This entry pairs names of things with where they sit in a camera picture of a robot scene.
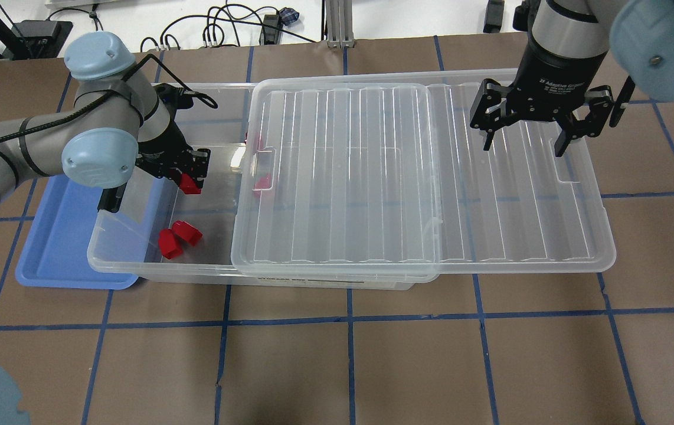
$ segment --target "black cable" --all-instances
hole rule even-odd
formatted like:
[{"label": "black cable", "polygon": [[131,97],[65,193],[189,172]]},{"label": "black cable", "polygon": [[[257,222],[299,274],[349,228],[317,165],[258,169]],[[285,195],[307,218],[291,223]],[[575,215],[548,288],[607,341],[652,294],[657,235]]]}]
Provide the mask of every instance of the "black cable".
[{"label": "black cable", "polygon": [[149,40],[153,41],[153,45],[156,46],[156,50],[160,50],[159,49],[159,43],[158,43],[158,41],[156,41],[156,38],[146,37],[146,38],[143,38],[143,41],[140,42],[140,53],[143,53],[143,45],[145,45],[145,42],[149,41]]},{"label": "black cable", "polygon": [[[169,31],[169,28],[172,27],[172,26],[174,26],[175,24],[177,24],[177,22],[181,22],[181,21],[184,21],[185,19],[190,19],[190,18],[194,18],[194,17],[204,17],[204,18],[205,18],[205,17],[207,17],[207,16],[206,16],[206,15],[199,15],[199,14],[192,14],[192,15],[186,15],[186,16],[183,16],[183,17],[178,17],[177,19],[175,19],[175,20],[172,21],[169,25],[166,26],[166,28],[164,29],[164,31],[162,31],[162,33],[161,33],[161,38],[163,38],[164,35],[166,34],[166,32]],[[222,21],[222,22],[232,22],[230,19],[224,19],[224,18],[221,18],[221,17],[220,17],[220,18],[217,18],[217,19],[218,19],[219,21]],[[316,42],[315,40],[311,40],[311,39],[308,38],[308,37],[304,37],[304,36],[302,36],[302,35],[300,35],[300,34],[296,34],[296,33],[294,33],[294,32],[288,31],[288,30],[283,30],[283,29],[274,27],[274,26],[272,26],[272,25],[259,24],[259,22],[248,22],[248,21],[235,21],[235,23],[236,23],[236,24],[246,24],[246,25],[256,25],[256,26],[258,26],[258,27],[270,28],[270,29],[276,30],[276,31],[278,31],[278,32],[283,32],[283,33],[285,33],[285,34],[289,34],[289,35],[292,35],[292,36],[294,36],[294,37],[300,38],[300,40],[309,41],[310,43],[315,43],[315,42]]]},{"label": "black cable", "polygon": [[[208,27],[211,26],[211,11],[213,11],[214,9],[218,9],[215,17],[219,17],[219,13],[221,11],[224,11],[224,13],[227,14],[229,19],[234,19],[232,14],[230,14],[230,12],[224,10],[224,8],[226,8],[226,7],[227,6],[224,6],[223,8],[219,8],[218,6],[212,6],[208,9],[208,12],[206,13],[207,18],[205,19],[205,30],[204,31],[205,31],[205,34],[208,34],[208,43],[210,43],[210,44],[213,44],[212,41],[211,41],[212,34],[208,33]],[[221,30],[222,33],[224,33],[224,30],[221,29],[221,26],[218,26],[216,24],[216,21],[214,21],[214,24],[215,24],[215,26],[214,26],[213,37],[214,37],[214,41],[216,41],[216,29],[218,28],[219,30]],[[237,40],[237,45],[239,46],[240,45],[240,35],[237,33],[237,27],[235,27],[235,22],[232,22],[232,31],[234,31],[234,33],[235,33],[235,40]],[[223,43],[224,43],[224,36],[222,35],[221,41],[219,41],[219,44],[221,45]]]},{"label": "black cable", "polygon": [[321,0],[321,41],[326,40],[326,0]]},{"label": "black cable", "polygon": [[[208,39],[207,39],[208,27],[214,27],[214,29],[218,28],[219,31],[221,31],[221,41],[219,41],[219,44],[216,45],[216,46],[214,46],[214,43],[211,41],[211,36],[210,36],[210,35],[208,36]],[[210,47],[218,47],[218,46],[224,45],[224,39],[226,38],[226,36],[224,35],[224,28],[222,28],[221,26],[219,26],[219,24],[208,24],[208,25],[203,29],[202,37],[203,37],[203,41],[204,41],[205,43],[210,44]]]},{"label": "black cable", "polygon": [[240,3],[226,3],[224,5],[224,7],[225,8],[243,8],[246,11],[250,12],[245,17],[230,17],[230,19],[237,19],[238,21],[242,21],[243,19],[247,19],[251,16],[256,16],[259,19],[259,23],[261,25],[264,24],[264,19],[261,19],[261,15],[259,15],[259,12],[254,11],[253,9],[249,8],[248,6],[240,5]]},{"label": "black cable", "polygon": [[174,38],[175,45],[177,45],[177,50],[182,50],[182,48],[180,47],[180,41],[177,41],[177,37],[175,37],[172,34],[164,35],[164,44],[166,45],[166,48],[169,48],[169,38],[170,37]]},{"label": "black cable", "polygon": [[[224,5],[225,5],[225,6],[229,5],[229,3],[230,3],[230,0],[224,0]],[[277,12],[280,11],[279,9],[277,9],[277,8],[275,8],[275,7],[273,7],[273,6],[264,6],[264,7],[262,7],[262,8],[256,9],[256,13],[258,13],[258,12],[264,10],[264,9],[273,9],[273,10],[275,10],[275,11],[277,11]],[[249,15],[246,16],[246,17],[239,17],[238,19],[246,19],[246,18],[248,18],[248,17],[250,17],[250,16],[251,16],[251,15],[249,14]]]},{"label": "black cable", "polygon": [[52,16],[56,15],[56,14],[59,13],[59,12],[64,12],[64,11],[78,11],[78,12],[83,12],[84,14],[90,14],[89,11],[84,11],[83,9],[78,9],[78,8],[61,8],[61,9],[58,9],[58,10],[56,10],[56,11],[51,12],[51,14],[49,14],[49,16],[48,16],[45,20],[46,20],[46,21],[50,21]]},{"label": "black cable", "polygon": [[103,29],[103,23],[100,21],[99,16],[96,14],[96,9],[99,8],[100,3],[94,3],[93,7],[91,8],[91,13],[89,13],[89,17],[93,19],[93,24],[96,26],[96,31],[99,30],[99,25],[102,28],[101,31],[105,31]]},{"label": "black cable", "polygon": [[[166,67],[166,65],[162,64],[161,60],[159,60],[158,57],[156,57],[153,54],[147,54],[140,62],[137,64],[132,65],[127,72],[122,76],[121,80],[122,81],[127,81],[132,78],[132,76],[135,75],[135,73],[140,70],[140,68],[145,65],[148,60],[154,60],[159,66],[177,81],[180,86],[185,89],[185,94],[188,94],[189,96],[193,97],[194,99],[198,99],[202,102],[202,104],[207,105],[210,108],[216,109],[219,107],[219,105],[216,103],[216,100],[213,99],[210,95],[207,95],[205,93],[199,93],[197,91],[191,90],[187,84],[183,83],[182,80],[178,78],[178,76],[175,75],[169,68]],[[29,129],[24,129],[19,132],[14,132],[8,135],[3,135],[0,136],[0,143],[8,142],[9,140],[13,140],[14,138],[20,138],[24,137],[27,135],[31,135],[32,133],[37,133],[37,132],[42,132],[44,130],[48,129],[53,129],[54,127],[57,126],[62,126],[67,123],[71,123],[72,121],[75,121],[75,119],[80,118],[80,116],[86,115],[86,113],[91,112],[95,108],[99,107],[100,105],[103,105],[107,100],[109,100],[111,97],[113,97],[116,94],[115,91],[107,91],[102,97],[99,97],[98,99],[94,100],[93,102],[85,105],[84,107],[76,110],[73,113],[70,113],[70,115],[65,116],[64,118],[61,119],[56,119],[54,121],[50,121],[48,123],[43,123],[40,124],[40,126],[35,126],[35,127],[30,127]]]},{"label": "black cable", "polygon": [[11,19],[11,17],[9,17],[9,14],[6,13],[4,6],[2,6],[1,0],[0,0],[0,9],[2,10],[4,16],[7,17],[9,22],[11,22],[11,27],[17,32],[18,38],[22,38],[22,43],[25,45],[25,47],[27,47],[27,52],[30,53],[30,58],[31,59],[35,58],[35,56],[32,54],[32,50],[30,49],[30,45],[27,44],[27,38],[25,38],[25,35],[23,35],[22,31],[19,31],[19,27],[16,24],[14,24],[14,21]]},{"label": "black cable", "polygon": [[112,97],[114,94],[116,94],[115,91],[108,91],[106,94],[104,94],[102,97],[99,97],[98,99],[94,100],[93,102],[85,105],[83,108],[80,110],[70,113],[70,115],[65,116],[65,118],[62,119],[56,119],[54,121],[50,121],[45,124],[40,124],[40,126],[35,126],[35,127],[30,127],[29,129],[25,129],[19,132],[14,132],[8,135],[4,135],[0,137],[0,143],[7,142],[8,140],[11,140],[13,138],[20,138],[23,136],[31,135],[32,133],[37,133],[37,132],[42,132],[43,130],[48,130],[48,129],[53,129],[54,127],[61,126],[63,124],[67,124],[70,121],[75,121],[75,119],[80,118],[80,116],[83,116],[84,114],[91,112],[95,108],[99,107],[100,105],[103,105],[110,97]]},{"label": "black cable", "polygon": [[150,53],[147,54],[146,57],[144,57],[142,60],[140,60],[140,62],[135,64],[132,67],[131,70],[127,71],[127,73],[125,73],[125,75],[122,76],[122,80],[123,81],[129,80],[129,78],[132,77],[133,75],[135,75],[135,73],[137,73],[138,70],[141,67],[143,67],[143,65],[145,65],[146,62],[148,62],[148,60],[153,60],[154,62],[156,62],[161,67],[162,70],[164,70],[167,74],[169,74],[170,77],[173,78],[173,80],[177,81],[177,83],[180,84],[180,87],[185,89],[185,94],[188,94],[189,96],[193,97],[194,99],[200,100],[202,104],[204,104],[207,107],[210,107],[212,109],[216,109],[216,108],[219,107],[219,104],[216,103],[216,100],[214,100],[213,97],[211,97],[210,95],[207,95],[205,93],[199,93],[197,91],[191,90],[191,88],[189,88],[187,84],[185,84],[182,80],[180,80],[179,77],[176,76],[175,73],[172,72],[172,70],[167,68],[166,65],[164,65],[164,63],[161,62],[161,60],[159,60],[158,57],[156,57],[155,55],[150,54]]},{"label": "black cable", "polygon": [[93,10],[91,10],[91,11],[86,11],[86,10],[78,9],[78,8],[61,8],[61,9],[57,9],[56,11],[53,11],[53,12],[51,12],[50,14],[48,14],[48,17],[46,17],[45,20],[46,20],[46,21],[50,21],[50,20],[51,20],[51,17],[54,16],[54,15],[56,15],[56,14],[59,13],[59,12],[64,12],[64,11],[83,12],[84,14],[88,14],[88,16],[89,16],[91,19],[93,19],[93,24],[94,24],[95,27],[96,27],[96,31],[99,30],[99,25],[100,25],[100,30],[101,30],[101,31],[104,31],[104,29],[103,29],[103,24],[102,24],[102,22],[100,21],[99,16],[98,16],[98,15],[96,14],[96,12],[95,12],[95,6],[98,6],[98,5],[94,5]]}]

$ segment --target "white wall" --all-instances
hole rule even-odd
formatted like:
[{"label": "white wall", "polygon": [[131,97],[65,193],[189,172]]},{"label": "white wall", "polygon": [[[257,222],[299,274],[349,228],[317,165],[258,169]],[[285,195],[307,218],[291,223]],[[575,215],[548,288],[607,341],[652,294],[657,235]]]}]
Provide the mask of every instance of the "white wall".
[{"label": "white wall", "polygon": [[[4,8],[15,22],[23,19],[45,19],[51,9],[45,0],[2,0]],[[320,0],[244,0],[243,5],[256,9],[261,6],[291,7],[301,13],[300,21],[286,29],[318,40],[320,38]],[[505,1],[503,31],[510,31],[515,7],[521,0]],[[187,14],[205,14],[212,5],[223,5],[224,0],[119,0],[99,6],[99,17],[107,31],[116,33],[131,51],[138,51],[143,37],[158,38],[174,19]],[[90,10],[90,6],[81,6]],[[354,0],[353,19],[356,38],[401,38],[425,35],[475,34],[483,28],[486,0]],[[87,14],[66,11],[54,19],[71,21],[74,29],[69,41],[94,30]],[[229,24],[223,24],[226,43],[234,39]],[[186,19],[170,29],[182,48],[202,47],[201,30],[205,19]],[[238,25],[243,45],[257,45],[259,27]],[[302,42],[283,34],[282,43]]]}]

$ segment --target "brown table surface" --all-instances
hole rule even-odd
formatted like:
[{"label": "brown table surface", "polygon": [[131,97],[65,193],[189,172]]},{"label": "brown table surface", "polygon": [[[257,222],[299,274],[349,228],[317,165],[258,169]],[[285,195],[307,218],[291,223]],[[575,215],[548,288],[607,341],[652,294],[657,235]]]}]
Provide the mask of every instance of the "brown table surface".
[{"label": "brown table surface", "polygon": [[[218,83],[517,67],[524,43],[163,59],[186,81]],[[609,58],[596,83],[617,93],[624,78]],[[70,105],[75,86],[61,60],[0,62],[0,120]],[[588,141],[618,252],[599,275],[448,275],[405,292],[22,287],[14,268],[45,186],[27,182],[0,207],[0,365],[19,407],[34,424],[674,423],[674,103],[634,99],[617,129]]]}]

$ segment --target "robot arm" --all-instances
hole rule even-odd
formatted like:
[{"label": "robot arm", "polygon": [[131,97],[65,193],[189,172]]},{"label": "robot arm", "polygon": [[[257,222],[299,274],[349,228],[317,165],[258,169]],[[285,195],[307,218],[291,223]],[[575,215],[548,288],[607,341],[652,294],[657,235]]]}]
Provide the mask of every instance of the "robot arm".
[{"label": "robot arm", "polygon": [[[484,80],[472,107],[485,150],[502,127],[556,121],[562,156],[573,140],[599,136],[610,114],[615,126],[636,83],[653,99],[674,100],[673,0],[526,0],[513,24],[528,32],[515,80]],[[590,89],[610,46],[630,75],[617,100],[609,86]],[[584,104],[590,112],[579,119],[574,111]]]},{"label": "robot arm", "polygon": [[174,121],[177,108],[192,106],[184,89],[152,87],[108,32],[79,38],[64,60],[80,81],[75,112],[0,123],[0,202],[23,181],[62,172],[83,185],[119,188],[136,165],[200,192],[208,152],[189,147]]}]

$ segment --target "red cube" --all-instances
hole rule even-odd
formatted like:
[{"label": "red cube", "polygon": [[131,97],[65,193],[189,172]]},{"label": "red cube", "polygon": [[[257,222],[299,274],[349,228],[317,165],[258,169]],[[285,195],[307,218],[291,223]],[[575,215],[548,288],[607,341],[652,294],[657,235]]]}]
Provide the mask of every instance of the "red cube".
[{"label": "red cube", "polygon": [[167,259],[173,259],[182,254],[180,241],[177,240],[174,232],[167,228],[159,232],[159,249],[161,255]]},{"label": "red cube", "polygon": [[195,247],[201,237],[203,237],[203,233],[194,228],[187,221],[182,220],[175,221],[175,223],[172,225],[172,231],[193,247]]},{"label": "red cube", "polygon": [[196,185],[196,182],[185,172],[180,177],[180,190],[186,195],[200,194],[200,188]]}]

